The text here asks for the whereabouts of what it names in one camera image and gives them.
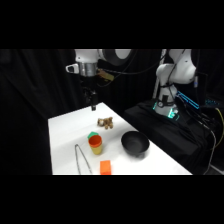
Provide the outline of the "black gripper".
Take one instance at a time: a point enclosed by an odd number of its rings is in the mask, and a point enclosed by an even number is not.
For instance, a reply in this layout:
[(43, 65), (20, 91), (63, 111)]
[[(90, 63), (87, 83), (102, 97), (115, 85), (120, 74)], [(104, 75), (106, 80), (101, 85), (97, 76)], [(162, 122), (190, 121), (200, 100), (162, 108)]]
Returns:
[(92, 111), (95, 111), (98, 104), (98, 94), (96, 93), (96, 77), (81, 77), (81, 86), (86, 104), (91, 104)]

